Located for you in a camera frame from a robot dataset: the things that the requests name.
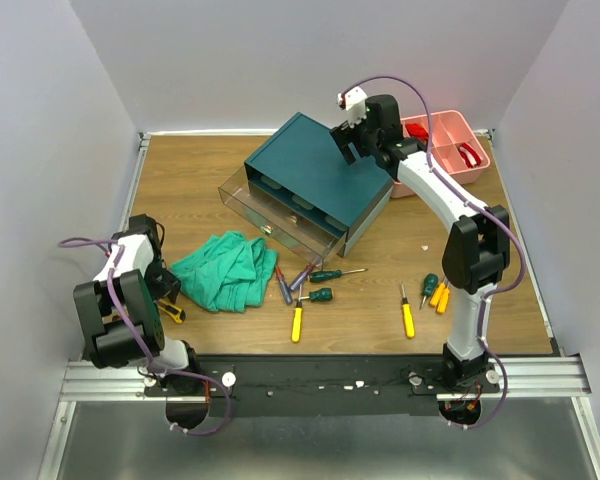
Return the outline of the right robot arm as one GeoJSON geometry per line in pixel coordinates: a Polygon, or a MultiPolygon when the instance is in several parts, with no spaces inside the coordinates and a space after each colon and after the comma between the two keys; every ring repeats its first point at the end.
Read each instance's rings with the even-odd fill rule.
{"type": "Polygon", "coordinates": [[[456,299],[443,346],[440,379],[460,392],[487,369],[490,297],[510,263],[508,212],[469,194],[433,158],[431,145],[404,134],[397,100],[354,87],[337,97],[345,121],[331,135],[348,164],[371,156],[442,221],[448,239],[442,269],[456,299]]]}

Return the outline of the teal drawer cabinet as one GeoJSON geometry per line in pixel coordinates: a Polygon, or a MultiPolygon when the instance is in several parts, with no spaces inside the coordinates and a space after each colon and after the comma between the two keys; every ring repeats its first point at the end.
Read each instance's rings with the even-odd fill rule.
{"type": "Polygon", "coordinates": [[[327,126],[296,113],[244,162],[246,177],[318,255],[347,256],[387,205],[393,182],[371,158],[346,163],[327,126]]]}

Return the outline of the yellow utility knife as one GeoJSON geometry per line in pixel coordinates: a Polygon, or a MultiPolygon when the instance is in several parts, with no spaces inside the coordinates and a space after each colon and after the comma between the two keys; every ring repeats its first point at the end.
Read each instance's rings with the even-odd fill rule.
{"type": "Polygon", "coordinates": [[[175,323],[182,324],[186,320],[186,312],[168,299],[156,301],[157,308],[167,314],[175,323]]]}

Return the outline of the green stubby screwdriver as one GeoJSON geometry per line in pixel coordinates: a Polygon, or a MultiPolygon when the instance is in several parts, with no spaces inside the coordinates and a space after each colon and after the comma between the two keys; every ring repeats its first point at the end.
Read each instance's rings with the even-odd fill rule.
{"type": "Polygon", "coordinates": [[[334,298],[333,290],[331,288],[321,288],[319,290],[310,291],[306,295],[300,295],[298,300],[309,301],[312,303],[324,303],[329,302],[334,298]]]}

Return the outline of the green long screwdriver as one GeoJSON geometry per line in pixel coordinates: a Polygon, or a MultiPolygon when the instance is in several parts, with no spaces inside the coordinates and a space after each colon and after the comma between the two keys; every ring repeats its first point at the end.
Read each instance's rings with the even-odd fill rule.
{"type": "Polygon", "coordinates": [[[326,281],[341,278],[342,276],[345,276],[345,275],[363,273],[366,271],[367,271],[367,268],[360,268],[360,269],[353,269],[353,270],[346,270],[346,271],[343,271],[343,270],[315,271],[309,275],[309,281],[311,283],[323,283],[326,281]]]}

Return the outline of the clear drawer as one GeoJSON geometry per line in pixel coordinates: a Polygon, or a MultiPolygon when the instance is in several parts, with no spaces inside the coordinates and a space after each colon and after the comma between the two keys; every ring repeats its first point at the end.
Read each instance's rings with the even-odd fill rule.
{"type": "Polygon", "coordinates": [[[304,209],[290,192],[261,175],[239,168],[218,187],[222,203],[308,262],[326,263],[343,252],[346,235],[304,209]]]}

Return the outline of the orange screwdriver short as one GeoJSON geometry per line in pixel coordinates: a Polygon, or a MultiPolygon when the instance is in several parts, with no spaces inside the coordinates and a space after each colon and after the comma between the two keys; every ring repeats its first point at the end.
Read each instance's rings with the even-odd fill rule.
{"type": "Polygon", "coordinates": [[[445,288],[442,291],[442,293],[440,295],[440,299],[438,300],[438,303],[436,305],[436,312],[438,314],[444,314],[446,312],[448,304],[449,304],[450,293],[451,293],[451,290],[449,288],[445,288]]]}

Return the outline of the orange screwdriver long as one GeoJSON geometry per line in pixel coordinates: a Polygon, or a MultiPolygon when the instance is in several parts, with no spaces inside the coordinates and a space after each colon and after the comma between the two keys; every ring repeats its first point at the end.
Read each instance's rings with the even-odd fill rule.
{"type": "Polygon", "coordinates": [[[437,307],[438,306],[438,304],[439,304],[439,302],[440,302],[440,300],[442,298],[442,295],[443,295],[443,293],[444,293],[445,290],[446,290],[446,281],[442,280],[438,284],[438,286],[436,287],[433,295],[431,296],[431,298],[429,300],[429,305],[431,307],[437,307]]]}

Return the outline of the aluminium rail frame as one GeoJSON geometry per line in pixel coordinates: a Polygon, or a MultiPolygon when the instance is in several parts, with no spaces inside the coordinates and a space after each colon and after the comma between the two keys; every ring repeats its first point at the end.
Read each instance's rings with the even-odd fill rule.
{"type": "MultiPolygon", "coordinates": [[[[549,402],[567,398],[577,420],[575,428],[582,437],[582,448],[596,478],[600,479],[600,435],[588,399],[591,389],[581,358],[577,355],[566,356],[555,349],[550,355],[501,356],[490,359],[488,365],[495,368],[499,393],[487,397],[475,396],[470,401],[444,395],[439,411],[445,403],[469,403],[475,399],[482,402],[549,402]]],[[[171,401],[166,397],[151,398],[145,395],[146,386],[157,382],[145,369],[137,369],[133,365],[119,369],[98,369],[87,361],[69,363],[65,369],[60,400],[40,468],[40,478],[60,478],[68,457],[69,438],[77,423],[77,407],[81,403],[154,402],[163,405],[168,412],[180,414],[202,407],[203,401],[171,401]]]]}

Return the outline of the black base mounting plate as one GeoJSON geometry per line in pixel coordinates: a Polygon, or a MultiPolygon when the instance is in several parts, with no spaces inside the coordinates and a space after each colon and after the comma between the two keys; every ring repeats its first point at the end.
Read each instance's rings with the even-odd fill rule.
{"type": "Polygon", "coordinates": [[[144,393],[171,401],[214,400],[235,417],[323,417],[409,414],[435,416],[444,395],[470,401],[500,391],[488,365],[471,380],[448,382],[440,355],[204,354],[200,371],[221,380],[235,375],[227,395],[200,381],[168,376],[144,393]]]}

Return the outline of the yellow screwdriver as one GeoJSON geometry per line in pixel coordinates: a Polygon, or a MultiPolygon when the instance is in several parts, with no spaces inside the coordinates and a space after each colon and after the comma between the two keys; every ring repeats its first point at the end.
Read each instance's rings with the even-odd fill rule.
{"type": "Polygon", "coordinates": [[[406,287],[403,283],[400,284],[401,291],[401,309],[402,320],[404,324],[405,335],[408,339],[413,339],[416,335],[415,323],[411,311],[411,305],[406,293],[406,287]]]}
{"type": "Polygon", "coordinates": [[[303,285],[300,284],[298,288],[298,298],[296,300],[296,305],[294,308],[294,316],[292,321],[292,331],[291,331],[291,341],[293,343],[298,343],[301,338],[301,329],[302,329],[302,318],[303,318],[303,304],[302,304],[302,289],[303,285]]]}

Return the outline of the yellow screwdriver left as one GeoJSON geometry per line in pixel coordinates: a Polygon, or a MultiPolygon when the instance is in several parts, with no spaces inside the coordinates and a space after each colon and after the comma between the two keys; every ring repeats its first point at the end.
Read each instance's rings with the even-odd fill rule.
{"type": "Polygon", "coordinates": [[[303,304],[302,304],[302,289],[303,285],[300,284],[298,288],[298,298],[296,300],[296,305],[294,308],[294,316],[292,321],[292,331],[291,331],[291,341],[293,343],[298,343],[301,338],[301,329],[302,329],[302,318],[303,318],[303,304]]]}

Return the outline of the yellow screwdriver middle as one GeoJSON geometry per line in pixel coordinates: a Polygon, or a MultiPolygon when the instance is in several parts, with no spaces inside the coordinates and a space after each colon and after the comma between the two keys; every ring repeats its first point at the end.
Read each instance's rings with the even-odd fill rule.
{"type": "Polygon", "coordinates": [[[403,283],[400,284],[401,291],[401,309],[402,320],[404,324],[405,335],[408,339],[413,339],[416,335],[415,323],[411,311],[411,305],[406,293],[406,287],[403,283]]]}

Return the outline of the pink divided organizer tray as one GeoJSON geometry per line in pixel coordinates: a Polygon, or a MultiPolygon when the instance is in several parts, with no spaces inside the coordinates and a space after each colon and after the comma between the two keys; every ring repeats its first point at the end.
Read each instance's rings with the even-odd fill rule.
{"type": "MultiPolygon", "coordinates": [[[[432,155],[435,161],[459,184],[475,182],[482,173],[490,166],[491,159],[478,141],[476,135],[464,116],[456,110],[439,111],[432,114],[433,120],[433,149],[432,155]],[[475,169],[466,167],[461,158],[457,146],[461,143],[470,144],[482,157],[483,164],[475,169]]],[[[419,123],[430,133],[427,117],[425,115],[406,117],[401,119],[405,136],[404,125],[406,123],[419,123]]],[[[404,184],[395,182],[391,192],[391,198],[401,198],[414,195],[413,191],[404,184]]]]}

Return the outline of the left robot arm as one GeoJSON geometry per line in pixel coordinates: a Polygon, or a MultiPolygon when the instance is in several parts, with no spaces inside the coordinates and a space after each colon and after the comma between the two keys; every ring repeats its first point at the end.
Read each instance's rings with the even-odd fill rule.
{"type": "Polygon", "coordinates": [[[149,374],[167,375],[177,393],[189,395],[200,387],[202,372],[195,350],[164,332],[161,315],[175,306],[181,291],[162,255],[164,239],[164,226],[139,214],[109,239],[75,237],[60,246],[96,246],[106,257],[102,270],[73,290],[87,360],[98,369],[142,365],[149,374]]]}

